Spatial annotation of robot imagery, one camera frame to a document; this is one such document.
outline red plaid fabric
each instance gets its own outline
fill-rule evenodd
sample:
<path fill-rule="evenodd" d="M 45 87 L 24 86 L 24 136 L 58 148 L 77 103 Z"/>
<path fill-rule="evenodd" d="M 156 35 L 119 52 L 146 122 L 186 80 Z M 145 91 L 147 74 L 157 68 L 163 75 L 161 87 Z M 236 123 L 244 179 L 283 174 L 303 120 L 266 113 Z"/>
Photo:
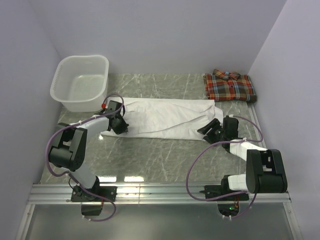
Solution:
<path fill-rule="evenodd" d="M 257 100 L 248 75 L 215 69 L 213 74 L 206 73 L 203 80 L 208 99 L 214 99 L 217 102 L 232 100 L 255 102 Z"/>

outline white wall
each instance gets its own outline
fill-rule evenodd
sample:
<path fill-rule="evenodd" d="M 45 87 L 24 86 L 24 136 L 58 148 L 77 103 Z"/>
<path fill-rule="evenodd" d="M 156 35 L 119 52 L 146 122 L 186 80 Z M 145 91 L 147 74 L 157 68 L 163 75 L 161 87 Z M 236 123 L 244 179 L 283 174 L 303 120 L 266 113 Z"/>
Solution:
<path fill-rule="evenodd" d="M 247 73 L 286 0 L 29 0 L 62 58 L 110 73 Z"/>
<path fill-rule="evenodd" d="M 320 237 L 320 1 L 288 0 L 249 71 L 304 239 Z"/>
<path fill-rule="evenodd" d="M 0 7 L 0 238 L 14 239 L 60 105 L 50 85 L 60 61 L 26 0 Z"/>

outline white plastic basket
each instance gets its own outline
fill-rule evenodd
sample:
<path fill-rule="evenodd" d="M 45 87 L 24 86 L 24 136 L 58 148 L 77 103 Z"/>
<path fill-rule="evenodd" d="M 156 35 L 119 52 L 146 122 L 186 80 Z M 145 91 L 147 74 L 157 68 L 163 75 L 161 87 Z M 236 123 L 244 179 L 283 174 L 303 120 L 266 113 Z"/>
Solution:
<path fill-rule="evenodd" d="M 108 71 L 104 56 L 68 56 L 55 71 L 50 95 L 71 112 L 98 111 L 107 95 Z"/>

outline marble floor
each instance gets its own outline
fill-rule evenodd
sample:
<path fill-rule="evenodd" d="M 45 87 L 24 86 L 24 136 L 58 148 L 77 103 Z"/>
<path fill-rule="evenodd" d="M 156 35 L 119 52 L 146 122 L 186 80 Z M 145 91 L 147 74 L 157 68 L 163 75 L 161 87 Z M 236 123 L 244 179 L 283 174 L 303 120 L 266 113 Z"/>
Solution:
<path fill-rule="evenodd" d="M 108 92 L 129 98 L 207 99 L 201 74 L 110 74 Z M 216 102 L 224 115 L 250 118 L 246 102 Z M 74 123 L 92 112 L 61 110 L 59 122 Z M 243 120 L 239 136 L 257 139 L 254 127 Z M 85 164 L 101 182 L 183 182 L 187 171 L 208 143 L 196 140 L 119 138 L 97 135 L 86 146 Z M 191 182 L 220 182 L 224 175 L 241 174 L 246 162 L 227 153 L 221 146 L 208 150 L 194 166 Z M 45 168 L 41 183 L 67 183 L 67 177 L 54 177 Z"/>

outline glass panel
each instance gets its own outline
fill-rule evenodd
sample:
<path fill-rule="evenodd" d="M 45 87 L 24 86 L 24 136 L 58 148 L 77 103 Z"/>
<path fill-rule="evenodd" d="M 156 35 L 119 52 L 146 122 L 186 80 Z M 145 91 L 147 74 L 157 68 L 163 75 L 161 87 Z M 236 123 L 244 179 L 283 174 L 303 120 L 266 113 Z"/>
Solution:
<path fill-rule="evenodd" d="M 79 205 L 37 205 L 26 239 L 293 239 L 282 203 L 256 203 L 254 210 L 231 221 L 222 219 L 216 204 L 117 207 L 111 220 L 89 222 L 81 218 Z M 104 214 L 110 211 L 110 206 L 103 209 Z"/>

